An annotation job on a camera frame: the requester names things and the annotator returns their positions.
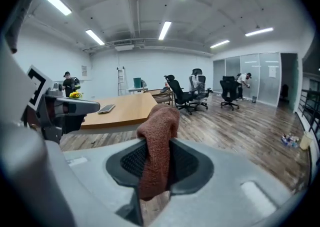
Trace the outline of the white ladder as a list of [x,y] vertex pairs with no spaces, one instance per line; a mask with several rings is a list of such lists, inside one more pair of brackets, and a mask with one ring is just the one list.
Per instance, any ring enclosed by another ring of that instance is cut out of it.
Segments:
[[125,68],[117,67],[117,94],[123,96],[126,94]]

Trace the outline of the black metal railing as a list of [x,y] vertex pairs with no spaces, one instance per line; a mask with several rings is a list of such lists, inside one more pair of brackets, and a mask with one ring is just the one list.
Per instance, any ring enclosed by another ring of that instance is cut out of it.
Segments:
[[302,89],[300,103],[302,115],[307,119],[316,140],[320,140],[320,91]]

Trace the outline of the brown cloth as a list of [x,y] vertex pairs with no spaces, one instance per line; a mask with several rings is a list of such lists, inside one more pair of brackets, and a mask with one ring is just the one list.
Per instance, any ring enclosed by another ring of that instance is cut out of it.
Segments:
[[178,136],[180,112],[167,104],[155,105],[137,131],[144,138],[147,156],[139,181],[139,198],[152,200],[167,190],[170,171],[170,139]]

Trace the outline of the white ceiling air conditioner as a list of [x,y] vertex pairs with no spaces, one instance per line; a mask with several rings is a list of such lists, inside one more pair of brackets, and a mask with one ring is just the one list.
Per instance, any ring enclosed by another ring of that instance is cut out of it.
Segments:
[[135,47],[134,43],[131,40],[116,41],[113,45],[115,50],[118,52],[130,51]]

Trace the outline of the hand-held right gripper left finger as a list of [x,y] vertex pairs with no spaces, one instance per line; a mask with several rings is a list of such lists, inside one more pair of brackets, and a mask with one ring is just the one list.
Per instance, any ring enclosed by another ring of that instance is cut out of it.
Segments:
[[147,157],[144,139],[63,154],[80,182],[109,210],[127,222],[144,225],[139,199]]

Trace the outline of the wooden table with white legs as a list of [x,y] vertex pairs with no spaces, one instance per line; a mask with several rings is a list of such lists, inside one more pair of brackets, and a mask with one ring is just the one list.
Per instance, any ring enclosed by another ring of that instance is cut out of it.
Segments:
[[97,100],[101,107],[114,104],[109,113],[90,113],[71,135],[96,135],[135,131],[144,123],[157,102],[150,93],[138,93]]

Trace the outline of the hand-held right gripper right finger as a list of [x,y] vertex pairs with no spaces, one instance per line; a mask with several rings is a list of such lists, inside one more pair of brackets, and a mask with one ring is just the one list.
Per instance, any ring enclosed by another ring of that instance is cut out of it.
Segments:
[[170,200],[150,227],[251,227],[291,198],[272,174],[238,153],[203,143],[172,139],[185,152],[181,164],[192,169],[170,186]]

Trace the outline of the black smartphone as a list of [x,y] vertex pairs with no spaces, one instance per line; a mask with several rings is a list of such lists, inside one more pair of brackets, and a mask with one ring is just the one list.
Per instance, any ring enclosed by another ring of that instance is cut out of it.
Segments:
[[97,113],[98,113],[99,115],[101,115],[101,114],[107,114],[107,113],[111,112],[115,106],[116,106],[115,104],[105,105],[105,106],[103,106]]

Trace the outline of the pile of small bottles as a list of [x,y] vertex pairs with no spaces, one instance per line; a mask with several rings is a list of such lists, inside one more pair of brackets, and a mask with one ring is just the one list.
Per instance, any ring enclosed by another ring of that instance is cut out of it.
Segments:
[[281,142],[283,145],[287,147],[292,148],[298,148],[299,147],[299,141],[300,139],[297,136],[291,135],[291,134],[282,134]]

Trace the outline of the gray mesh office chair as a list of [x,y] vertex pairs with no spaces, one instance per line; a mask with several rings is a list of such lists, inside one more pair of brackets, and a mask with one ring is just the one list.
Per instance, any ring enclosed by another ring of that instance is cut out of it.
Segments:
[[189,103],[195,111],[201,111],[200,106],[208,109],[207,98],[211,88],[206,88],[206,77],[200,68],[194,68],[189,76],[189,93],[193,100]]

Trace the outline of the gold frame shelf table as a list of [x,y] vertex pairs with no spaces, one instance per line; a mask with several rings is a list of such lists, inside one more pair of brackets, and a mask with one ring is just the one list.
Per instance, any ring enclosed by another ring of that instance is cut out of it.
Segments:
[[149,93],[158,104],[174,105],[174,94],[169,87],[162,89],[145,90],[144,93]]

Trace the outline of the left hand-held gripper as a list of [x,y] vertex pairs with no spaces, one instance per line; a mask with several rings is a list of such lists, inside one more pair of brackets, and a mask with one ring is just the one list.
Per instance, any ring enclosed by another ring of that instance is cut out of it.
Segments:
[[34,65],[29,67],[27,76],[35,91],[21,121],[25,127],[39,129],[45,140],[59,143],[63,132],[78,131],[85,116],[100,110],[98,102],[63,97],[62,84],[52,81]]

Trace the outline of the cream bucket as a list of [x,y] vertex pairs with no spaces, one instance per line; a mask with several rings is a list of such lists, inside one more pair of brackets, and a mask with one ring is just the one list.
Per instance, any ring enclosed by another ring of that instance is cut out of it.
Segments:
[[313,141],[312,134],[309,131],[304,131],[303,136],[302,136],[300,143],[299,143],[299,147],[303,151],[306,151],[310,147],[312,141]]

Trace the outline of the small white side table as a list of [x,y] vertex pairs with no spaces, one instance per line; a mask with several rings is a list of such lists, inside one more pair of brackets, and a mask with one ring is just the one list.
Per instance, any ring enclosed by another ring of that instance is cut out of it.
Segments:
[[135,88],[135,87],[131,87],[128,89],[129,94],[133,95],[133,94],[137,94],[137,93],[144,93],[146,91],[148,91],[148,87],[139,87],[139,88]]

